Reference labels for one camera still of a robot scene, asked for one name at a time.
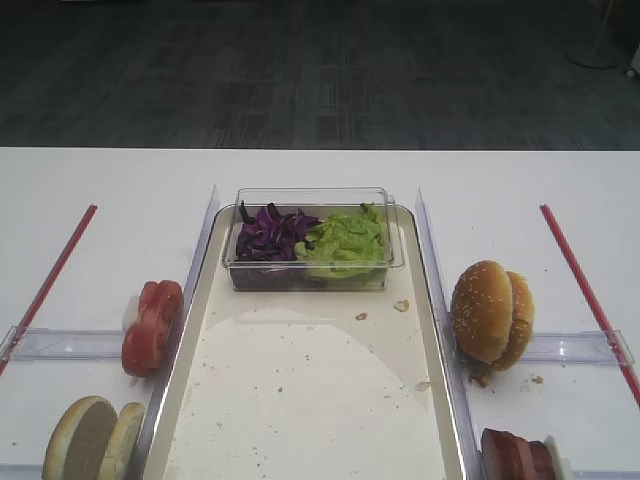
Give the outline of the green lettuce leaves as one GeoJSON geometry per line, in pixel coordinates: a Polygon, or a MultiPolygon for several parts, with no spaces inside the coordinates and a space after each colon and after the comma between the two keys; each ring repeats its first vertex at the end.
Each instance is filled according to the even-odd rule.
{"type": "Polygon", "coordinates": [[[309,244],[298,243],[295,253],[312,278],[345,280],[387,264],[383,226],[372,204],[361,203],[356,214],[330,215],[308,232],[306,240],[309,244]]]}

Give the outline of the red tomato slices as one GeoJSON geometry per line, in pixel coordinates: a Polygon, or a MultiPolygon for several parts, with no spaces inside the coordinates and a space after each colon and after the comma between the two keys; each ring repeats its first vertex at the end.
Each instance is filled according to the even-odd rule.
{"type": "Polygon", "coordinates": [[[127,329],[121,349],[121,364],[128,375],[147,377],[162,367],[171,325],[182,306],[183,293],[178,283],[171,280],[145,283],[136,320],[127,329]]]}

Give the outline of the white tomato pusher block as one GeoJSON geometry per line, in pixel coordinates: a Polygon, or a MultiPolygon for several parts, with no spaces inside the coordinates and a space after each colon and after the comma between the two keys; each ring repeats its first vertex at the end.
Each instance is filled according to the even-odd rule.
{"type": "Polygon", "coordinates": [[[126,332],[137,320],[139,317],[139,295],[133,295],[125,308],[123,317],[122,317],[122,330],[126,332]]]}

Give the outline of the brown meat patties stack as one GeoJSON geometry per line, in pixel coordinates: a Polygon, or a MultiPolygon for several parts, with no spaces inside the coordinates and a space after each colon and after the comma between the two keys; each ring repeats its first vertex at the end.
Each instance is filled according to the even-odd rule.
{"type": "Polygon", "coordinates": [[[527,441],[508,431],[485,428],[481,435],[481,453],[488,479],[556,478],[551,453],[540,441],[527,441]]]}

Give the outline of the clear tomato pusher track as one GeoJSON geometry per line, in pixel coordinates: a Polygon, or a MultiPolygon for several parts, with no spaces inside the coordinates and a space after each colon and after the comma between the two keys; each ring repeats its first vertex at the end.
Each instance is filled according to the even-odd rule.
{"type": "Polygon", "coordinates": [[[1,342],[2,361],[115,361],[121,357],[121,330],[56,330],[12,327],[1,342]]]}

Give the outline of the clear plastic salad container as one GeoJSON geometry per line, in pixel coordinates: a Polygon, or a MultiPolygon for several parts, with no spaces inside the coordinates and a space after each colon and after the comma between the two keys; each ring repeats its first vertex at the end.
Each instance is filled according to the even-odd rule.
{"type": "Polygon", "coordinates": [[[243,188],[221,256],[237,291],[377,291],[404,265],[382,187],[243,188]]]}

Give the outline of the purple cabbage shreds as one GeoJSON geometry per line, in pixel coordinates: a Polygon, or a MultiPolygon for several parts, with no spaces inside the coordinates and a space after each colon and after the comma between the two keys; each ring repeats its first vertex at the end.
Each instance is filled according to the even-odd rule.
{"type": "Polygon", "coordinates": [[[295,247],[302,242],[307,246],[308,232],[321,224],[318,217],[296,213],[281,214],[274,203],[261,207],[252,216],[245,203],[239,206],[243,225],[236,243],[236,261],[280,262],[297,259],[295,247]]]}

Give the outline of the left long clear divider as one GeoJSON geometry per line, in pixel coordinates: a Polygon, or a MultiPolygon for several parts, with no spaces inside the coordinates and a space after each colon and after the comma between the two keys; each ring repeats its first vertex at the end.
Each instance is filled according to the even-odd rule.
{"type": "Polygon", "coordinates": [[[126,479],[142,479],[144,477],[146,463],[159,430],[161,414],[168,402],[169,383],[176,370],[177,357],[180,352],[189,312],[204,265],[211,231],[213,229],[218,209],[218,190],[216,186],[213,186],[189,272],[184,284],[183,303],[170,330],[167,350],[168,359],[154,384],[137,445],[131,457],[131,464],[126,475],[126,479]]]}

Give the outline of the white metal serving tray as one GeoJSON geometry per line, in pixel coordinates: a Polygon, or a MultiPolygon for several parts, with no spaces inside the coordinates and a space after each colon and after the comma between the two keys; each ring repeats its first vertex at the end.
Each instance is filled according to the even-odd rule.
{"type": "Polygon", "coordinates": [[[412,213],[382,291],[237,292],[219,212],[147,479],[460,479],[412,213]]]}

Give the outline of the sesame top bun, outer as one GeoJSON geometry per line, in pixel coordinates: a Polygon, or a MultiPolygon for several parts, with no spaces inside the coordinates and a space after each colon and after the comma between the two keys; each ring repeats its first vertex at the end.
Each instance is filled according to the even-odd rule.
{"type": "Polygon", "coordinates": [[[468,267],[452,294],[450,318],[456,341],[467,355],[485,364],[505,351],[512,325],[511,281],[497,262],[468,267]]]}

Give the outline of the sesame bun, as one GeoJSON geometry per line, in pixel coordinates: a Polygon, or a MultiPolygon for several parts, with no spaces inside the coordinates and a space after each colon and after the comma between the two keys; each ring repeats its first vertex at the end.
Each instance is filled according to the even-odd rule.
{"type": "Polygon", "coordinates": [[[512,325],[506,349],[491,364],[496,371],[505,371],[514,366],[525,353],[533,335],[535,304],[524,276],[507,271],[512,286],[512,325]]]}
{"type": "Polygon", "coordinates": [[[497,262],[468,267],[452,294],[450,318],[456,341],[467,355],[485,364],[505,351],[512,325],[511,281],[497,262]]]}

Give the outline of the sesame top bun, inner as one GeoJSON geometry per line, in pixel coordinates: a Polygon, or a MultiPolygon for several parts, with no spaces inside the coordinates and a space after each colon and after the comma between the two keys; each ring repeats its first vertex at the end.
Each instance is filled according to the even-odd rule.
{"type": "Polygon", "coordinates": [[[496,371],[505,371],[514,366],[525,353],[533,335],[535,304],[524,276],[507,271],[512,286],[512,325],[506,349],[491,364],[496,371]]]}

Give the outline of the clear bun pusher track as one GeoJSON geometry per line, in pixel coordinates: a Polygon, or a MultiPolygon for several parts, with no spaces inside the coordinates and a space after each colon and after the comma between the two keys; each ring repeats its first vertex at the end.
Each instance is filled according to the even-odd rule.
{"type": "Polygon", "coordinates": [[[619,330],[535,333],[520,361],[624,367],[635,364],[619,330]]]}

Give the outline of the bottom bun, inner left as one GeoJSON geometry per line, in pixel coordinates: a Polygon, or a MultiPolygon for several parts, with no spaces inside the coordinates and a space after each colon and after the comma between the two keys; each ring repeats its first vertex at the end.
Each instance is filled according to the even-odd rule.
{"type": "Polygon", "coordinates": [[[127,403],[120,411],[101,461],[98,480],[123,480],[137,444],[145,407],[139,402],[127,403]]]}

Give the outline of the bottom bun, outer left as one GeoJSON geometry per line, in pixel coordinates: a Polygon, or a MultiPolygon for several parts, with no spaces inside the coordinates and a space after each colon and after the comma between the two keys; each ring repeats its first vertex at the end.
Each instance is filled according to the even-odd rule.
{"type": "Polygon", "coordinates": [[[72,403],[50,437],[41,478],[96,479],[116,420],[114,407],[101,396],[72,403]]]}

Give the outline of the white patty pusher block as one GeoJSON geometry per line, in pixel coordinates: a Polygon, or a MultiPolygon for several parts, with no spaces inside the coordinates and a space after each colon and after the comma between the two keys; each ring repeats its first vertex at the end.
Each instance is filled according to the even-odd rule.
{"type": "Polygon", "coordinates": [[[556,439],[548,435],[544,444],[550,453],[556,480],[574,480],[574,474],[570,461],[561,456],[556,439]]]}

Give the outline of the metal stanchion base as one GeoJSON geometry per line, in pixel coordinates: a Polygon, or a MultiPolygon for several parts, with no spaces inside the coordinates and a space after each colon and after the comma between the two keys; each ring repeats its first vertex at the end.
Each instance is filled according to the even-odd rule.
{"type": "Polygon", "coordinates": [[[615,1],[600,1],[598,27],[587,40],[573,44],[565,59],[573,65],[591,70],[611,70],[618,66],[616,48],[609,35],[609,20],[615,1]]]}

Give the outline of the clear patty pusher track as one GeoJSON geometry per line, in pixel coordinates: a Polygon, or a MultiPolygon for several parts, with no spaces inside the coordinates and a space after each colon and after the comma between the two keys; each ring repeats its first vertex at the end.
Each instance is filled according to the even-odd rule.
{"type": "Polygon", "coordinates": [[[640,480],[639,471],[573,470],[571,474],[575,480],[640,480]]]}

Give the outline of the right red rail strip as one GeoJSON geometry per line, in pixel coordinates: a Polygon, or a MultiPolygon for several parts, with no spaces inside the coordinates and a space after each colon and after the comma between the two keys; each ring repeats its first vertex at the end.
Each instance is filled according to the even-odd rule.
{"type": "Polygon", "coordinates": [[[583,296],[589,306],[600,330],[604,333],[609,346],[616,358],[620,371],[631,391],[636,404],[639,404],[639,379],[632,367],[630,355],[626,354],[622,348],[622,341],[616,335],[604,310],[602,309],[591,285],[585,276],[579,261],[574,255],[562,229],[557,222],[551,208],[547,204],[539,207],[562,255],[564,256],[583,296]]]}

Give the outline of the red rail strip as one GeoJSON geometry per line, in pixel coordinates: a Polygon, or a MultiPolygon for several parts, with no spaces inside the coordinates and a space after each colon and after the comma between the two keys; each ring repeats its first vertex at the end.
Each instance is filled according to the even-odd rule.
{"type": "Polygon", "coordinates": [[[630,355],[626,354],[622,348],[622,341],[616,335],[604,310],[602,309],[591,285],[585,276],[579,261],[574,255],[562,229],[557,222],[551,208],[547,204],[539,207],[562,255],[564,256],[583,296],[589,306],[600,330],[604,333],[609,346],[616,358],[620,371],[631,391],[636,404],[639,404],[639,379],[632,367],[630,355]]]}
{"type": "Polygon", "coordinates": [[[18,345],[19,341],[31,326],[32,321],[34,320],[36,314],[46,300],[46,297],[48,296],[51,288],[53,287],[68,259],[72,255],[86,229],[88,228],[97,210],[98,206],[96,204],[90,204],[87,207],[81,220],[75,227],[63,250],[59,254],[58,258],[45,277],[33,300],[29,304],[22,319],[16,326],[12,326],[5,335],[5,339],[1,344],[1,373],[4,373],[10,361],[10,354],[13,352],[14,348],[18,345]]]}

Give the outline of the left red rail strip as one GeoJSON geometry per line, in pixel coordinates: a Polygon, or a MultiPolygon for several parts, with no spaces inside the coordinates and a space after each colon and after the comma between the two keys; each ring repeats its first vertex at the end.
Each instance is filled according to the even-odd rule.
{"type": "Polygon", "coordinates": [[[22,319],[16,326],[12,326],[5,335],[5,339],[1,344],[1,373],[4,373],[10,361],[10,354],[13,352],[14,348],[18,345],[19,341],[31,326],[32,321],[34,320],[36,314],[46,300],[46,297],[48,296],[51,288],[53,287],[68,259],[72,255],[86,229],[88,228],[97,210],[98,206],[96,204],[90,204],[87,207],[81,220],[75,227],[63,250],[59,254],[58,258],[45,277],[33,300],[29,304],[22,319]]]}

